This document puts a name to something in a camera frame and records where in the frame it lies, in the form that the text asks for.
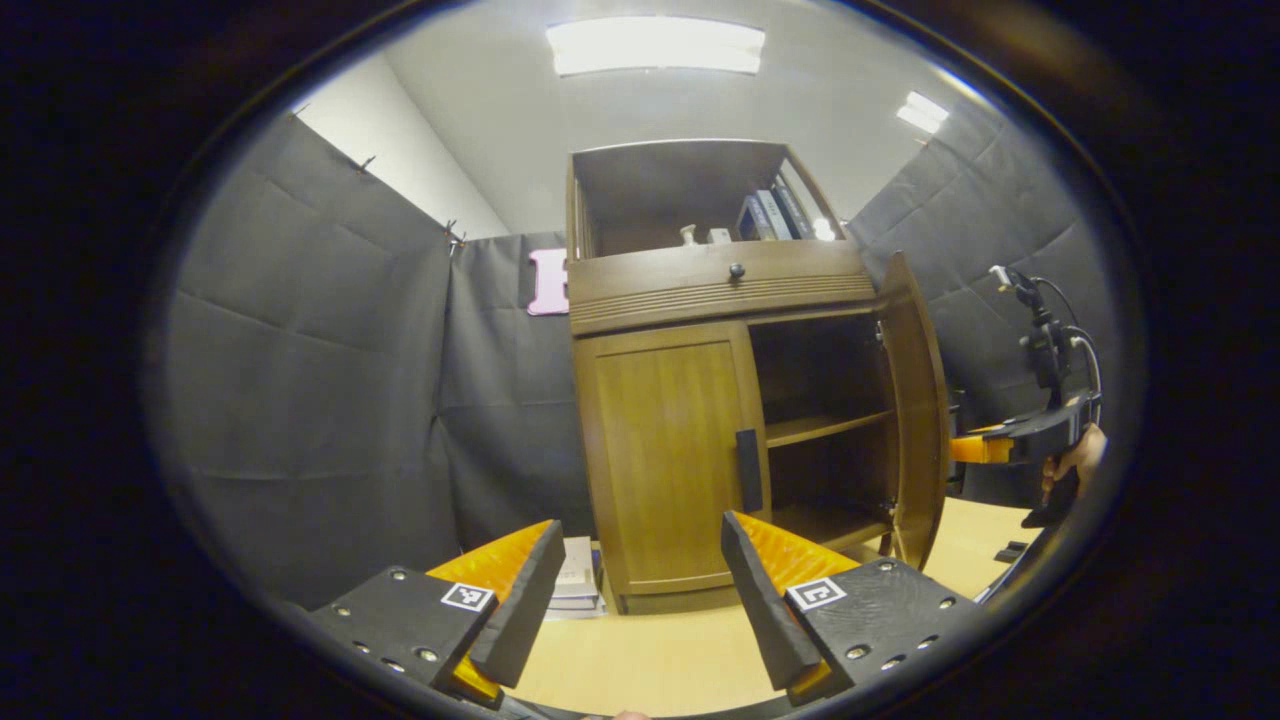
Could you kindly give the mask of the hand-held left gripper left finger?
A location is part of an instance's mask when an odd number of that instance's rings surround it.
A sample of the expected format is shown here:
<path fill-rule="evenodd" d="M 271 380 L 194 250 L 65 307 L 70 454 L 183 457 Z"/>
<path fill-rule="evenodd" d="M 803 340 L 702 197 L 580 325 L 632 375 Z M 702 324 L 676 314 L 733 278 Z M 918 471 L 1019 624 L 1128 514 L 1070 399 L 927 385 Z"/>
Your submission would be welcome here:
<path fill-rule="evenodd" d="M 385 568 L 306 618 L 384 673 L 498 708 L 522 676 L 564 557 L 562 524 L 548 519 L 428 571 Z"/>

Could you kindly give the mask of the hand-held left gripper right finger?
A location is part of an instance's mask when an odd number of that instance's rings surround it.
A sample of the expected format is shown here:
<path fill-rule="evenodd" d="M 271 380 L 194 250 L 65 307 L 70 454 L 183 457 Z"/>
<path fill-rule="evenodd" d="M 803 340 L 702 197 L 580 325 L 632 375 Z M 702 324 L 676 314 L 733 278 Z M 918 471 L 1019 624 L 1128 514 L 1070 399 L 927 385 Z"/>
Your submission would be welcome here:
<path fill-rule="evenodd" d="M 744 512 L 722 516 L 721 550 L 765 673 L 795 707 L 896 688 L 986 620 L 897 559 L 859 562 Z"/>

